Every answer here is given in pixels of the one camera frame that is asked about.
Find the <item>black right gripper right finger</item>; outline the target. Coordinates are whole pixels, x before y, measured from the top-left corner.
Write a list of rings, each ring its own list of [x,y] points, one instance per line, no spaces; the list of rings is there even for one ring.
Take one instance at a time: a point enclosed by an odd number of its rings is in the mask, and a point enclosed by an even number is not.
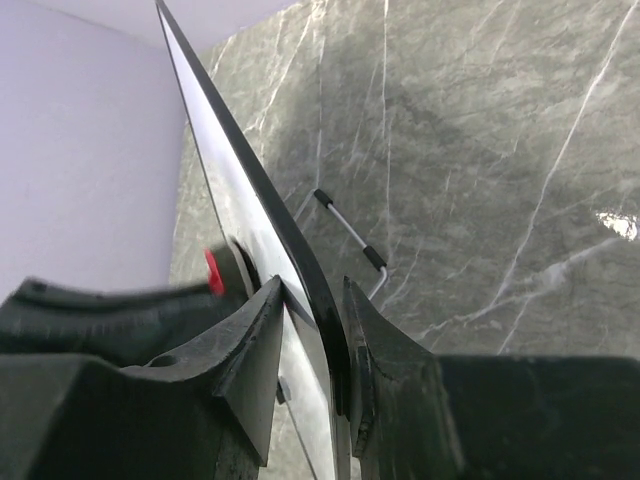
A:
[[[343,283],[365,479],[635,479],[639,363],[435,355]]]

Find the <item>white whiteboard with black frame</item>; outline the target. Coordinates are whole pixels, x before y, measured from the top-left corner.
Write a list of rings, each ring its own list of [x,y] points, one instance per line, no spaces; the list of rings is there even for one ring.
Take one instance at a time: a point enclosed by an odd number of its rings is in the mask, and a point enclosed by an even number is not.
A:
[[[156,4],[224,238],[285,293],[279,384],[317,479],[350,476],[350,361],[326,277],[168,6]]]

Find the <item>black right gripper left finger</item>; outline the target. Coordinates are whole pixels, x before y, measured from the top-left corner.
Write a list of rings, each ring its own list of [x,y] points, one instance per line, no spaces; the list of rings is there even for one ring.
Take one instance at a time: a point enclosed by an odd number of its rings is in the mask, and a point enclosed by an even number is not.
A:
[[[267,463],[283,324],[269,280],[146,365],[1,351],[5,479],[254,479]]]

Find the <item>red whiteboard eraser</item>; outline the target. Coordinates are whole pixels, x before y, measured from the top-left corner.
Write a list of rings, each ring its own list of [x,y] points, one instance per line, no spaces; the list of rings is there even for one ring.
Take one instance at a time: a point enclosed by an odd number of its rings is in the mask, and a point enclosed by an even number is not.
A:
[[[223,281],[215,254],[211,249],[206,249],[204,251],[204,255],[205,255],[205,260],[206,260],[208,271],[209,271],[209,274],[208,274],[209,288],[213,294],[217,296],[222,296],[225,294],[226,288],[224,285],[224,281]]]

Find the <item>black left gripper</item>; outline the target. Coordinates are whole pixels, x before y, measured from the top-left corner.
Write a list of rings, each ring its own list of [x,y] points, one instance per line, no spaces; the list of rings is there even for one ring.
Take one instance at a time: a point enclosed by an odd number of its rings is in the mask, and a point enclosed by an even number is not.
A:
[[[104,293],[29,277],[1,304],[4,354],[78,353],[118,367],[146,365],[237,311],[260,287],[250,256],[232,240],[211,248],[226,288],[208,278],[159,290]]]

